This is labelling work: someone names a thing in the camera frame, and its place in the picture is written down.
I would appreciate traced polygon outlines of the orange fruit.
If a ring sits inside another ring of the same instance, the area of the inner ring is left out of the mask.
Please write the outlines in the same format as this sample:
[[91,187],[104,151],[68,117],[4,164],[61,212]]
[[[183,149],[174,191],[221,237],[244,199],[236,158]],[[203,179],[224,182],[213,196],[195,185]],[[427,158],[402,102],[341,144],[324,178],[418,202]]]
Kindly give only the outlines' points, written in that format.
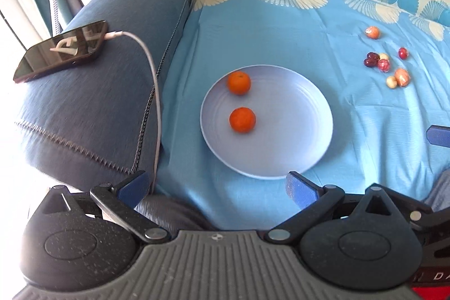
[[381,32],[378,27],[369,26],[365,29],[364,34],[372,40],[377,40],[380,37]]
[[406,87],[407,85],[409,85],[411,77],[408,71],[406,71],[406,69],[401,69],[398,68],[395,72],[394,72],[394,77],[397,81],[397,84],[400,87]]

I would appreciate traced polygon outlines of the small beige ball fruit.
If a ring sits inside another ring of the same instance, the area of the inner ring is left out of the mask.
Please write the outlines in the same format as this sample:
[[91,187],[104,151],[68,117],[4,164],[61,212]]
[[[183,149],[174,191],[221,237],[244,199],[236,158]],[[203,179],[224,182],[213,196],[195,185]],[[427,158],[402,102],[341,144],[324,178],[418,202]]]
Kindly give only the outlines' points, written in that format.
[[386,78],[386,85],[390,88],[390,89],[395,89],[398,86],[398,82],[397,79],[391,75],[389,77]]

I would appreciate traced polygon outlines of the red fruit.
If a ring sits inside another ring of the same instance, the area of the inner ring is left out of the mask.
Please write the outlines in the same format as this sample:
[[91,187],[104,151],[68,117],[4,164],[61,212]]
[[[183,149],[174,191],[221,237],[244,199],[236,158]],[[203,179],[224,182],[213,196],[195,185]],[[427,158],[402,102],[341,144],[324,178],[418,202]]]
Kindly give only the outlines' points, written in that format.
[[408,58],[408,56],[409,56],[409,51],[406,48],[401,47],[398,50],[398,56],[399,56],[400,59],[406,60]]
[[380,58],[377,61],[377,68],[380,71],[387,73],[388,71],[390,71],[390,61],[386,58]]

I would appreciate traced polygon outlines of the dark red date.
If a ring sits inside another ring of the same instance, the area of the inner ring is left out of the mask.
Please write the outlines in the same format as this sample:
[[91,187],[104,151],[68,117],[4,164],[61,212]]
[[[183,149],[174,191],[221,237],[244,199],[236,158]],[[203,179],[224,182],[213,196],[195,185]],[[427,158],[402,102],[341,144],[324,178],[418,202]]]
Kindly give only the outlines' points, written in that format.
[[367,54],[367,58],[374,59],[374,60],[378,61],[380,59],[380,56],[377,53],[369,52]]
[[364,65],[366,67],[369,67],[369,68],[374,68],[375,66],[377,66],[377,59],[375,59],[375,58],[366,58],[364,60]]

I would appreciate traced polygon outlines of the light purple round plate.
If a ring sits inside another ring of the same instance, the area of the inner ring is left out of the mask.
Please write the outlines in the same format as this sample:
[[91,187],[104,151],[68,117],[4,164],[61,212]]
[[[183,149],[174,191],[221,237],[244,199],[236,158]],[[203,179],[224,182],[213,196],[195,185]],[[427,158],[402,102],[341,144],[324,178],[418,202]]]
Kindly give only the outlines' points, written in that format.
[[[332,139],[332,112],[322,92],[303,75],[280,66],[242,71],[252,82],[247,94],[232,94],[223,76],[204,97],[200,126],[208,148],[228,168],[261,180],[312,168]],[[238,133],[230,125],[230,114],[239,107],[255,113],[250,132]]]

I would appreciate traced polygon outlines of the orange mandarin near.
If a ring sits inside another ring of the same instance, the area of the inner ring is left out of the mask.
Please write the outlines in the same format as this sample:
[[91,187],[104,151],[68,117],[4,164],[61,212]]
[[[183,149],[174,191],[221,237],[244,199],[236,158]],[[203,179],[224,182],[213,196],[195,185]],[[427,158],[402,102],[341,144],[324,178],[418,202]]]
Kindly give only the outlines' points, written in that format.
[[255,124],[256,116],[250,108],[239,107],[229,115],[229,125],[235,132],[241,134],[251,132]]

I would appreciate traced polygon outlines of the orange mandarin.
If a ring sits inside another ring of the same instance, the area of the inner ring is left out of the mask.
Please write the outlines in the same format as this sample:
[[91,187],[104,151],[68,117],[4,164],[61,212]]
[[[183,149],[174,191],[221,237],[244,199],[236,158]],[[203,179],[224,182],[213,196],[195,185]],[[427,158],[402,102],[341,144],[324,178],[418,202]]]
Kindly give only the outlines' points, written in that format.
[[256,116],[250,108],[239,107],[229,115],[229,125],[235,132],[241,134],[251,132],[255,124]]
[[244,71],[233,71],[227,76],[226,85],[232,94],[245,95],[252,87],[252,80]]

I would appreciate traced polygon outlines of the orange mandarin far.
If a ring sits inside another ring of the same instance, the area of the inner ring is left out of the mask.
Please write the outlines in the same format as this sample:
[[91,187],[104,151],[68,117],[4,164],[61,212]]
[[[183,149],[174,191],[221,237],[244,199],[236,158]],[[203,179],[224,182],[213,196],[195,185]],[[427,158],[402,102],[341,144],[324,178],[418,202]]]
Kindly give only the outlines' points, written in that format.
[[252,80],[244,71],[233,71],[227,76],[226,85],[232,94],[245,95],[252,87]]

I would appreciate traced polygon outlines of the black smartphone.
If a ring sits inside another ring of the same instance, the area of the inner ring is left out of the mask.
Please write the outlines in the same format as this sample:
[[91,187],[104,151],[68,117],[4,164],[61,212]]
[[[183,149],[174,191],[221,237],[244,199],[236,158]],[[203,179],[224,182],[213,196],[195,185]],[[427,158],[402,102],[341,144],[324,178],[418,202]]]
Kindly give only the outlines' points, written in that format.
[[29,48],[15,70],[16,84],[93,61],[102,48],[107,21],[96,21],[58,34]]

